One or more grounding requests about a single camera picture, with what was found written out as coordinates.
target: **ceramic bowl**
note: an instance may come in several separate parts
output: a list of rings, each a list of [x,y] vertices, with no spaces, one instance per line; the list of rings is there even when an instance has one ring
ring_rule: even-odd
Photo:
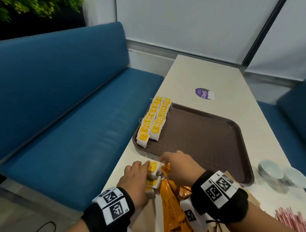
[[[306,177],[293,167],[284,169],[284,177],[280,181],[287,186],[306,188]]]
[[[284,177],[284,172],[281,168],[272,160],[263,159],[258,164],[258,173],[262,177],[281,179]]]

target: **green plant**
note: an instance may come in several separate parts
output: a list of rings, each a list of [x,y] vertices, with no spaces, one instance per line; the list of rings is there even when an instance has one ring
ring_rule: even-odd
[[[59,5],[66,5],[71,9],[78,11],[83,0],[0,0],[0,21],[10,21],[9,11],[5,5],[12,6],[21,14],[32,11],[41,17],[52,18],[52,15],[59,11]]]

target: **brown tray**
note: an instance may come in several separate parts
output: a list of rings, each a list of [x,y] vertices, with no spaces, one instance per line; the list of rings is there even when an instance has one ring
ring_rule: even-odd
[[[159,140],[149,139],[139,150],[161,156],[163,152],[181,150],[204,169],[228,171],[243,186],[254,183],[248,153],[239,126],[232,120],[173,103]]]

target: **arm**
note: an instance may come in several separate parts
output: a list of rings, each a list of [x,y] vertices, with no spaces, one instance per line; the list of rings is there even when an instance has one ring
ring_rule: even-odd
[[[200,215],[208,213],[214,219],[220,219],[231,232],[293,232],[292,229],[271,217],[247,201],[247,193],[238,189],[236,193],[219,209],[201,189],[213,174],[206,171],[191,156],[181,151],[165,152],[161,159],[170,163],[171,171],[167,178],[179,185],[192,188],[192,205]]]
[[[135,161],[132,166],[126,166],[117,188],[106,190],[104,194],[101,193],[96,197],[96,202],[91,204],[81,219],[66,232],[127,231],[130,217],[136,209],[147,202],[145,187],[150,161],[141,168],[140,165],[140,161]],[[106,203],[105,199],[110,194],[116,198]]]

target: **black wristband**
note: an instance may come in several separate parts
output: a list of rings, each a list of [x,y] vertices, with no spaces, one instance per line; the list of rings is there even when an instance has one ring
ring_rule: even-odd
[[[129,194],[121,187],[118,187],[118,189],[123,193],[123,196],[109,205],[113,205],[114,203],[120,201],[122,198],[125,198],[129,211],[124,213],[120,217],[114,219],[114,221],[111,222],[109,225],[106,225],[103,215],[103,209],[109,207],[109,205],[101,209],[98,203],[91,204],[87,209],[85,209],[84,214],[81,217],[90,232],[127,230],[127,227],[130,224],[130,218],[135,212],[135,206]]]
[[[222,223],[240,222],[248,211],[248,194],[241,188],[220,208],[207,196],[201,185],[205,183],[214,172],[206,171],[192,186],[191,202],[196,211],[203,215],[208,213],[212,218]]]

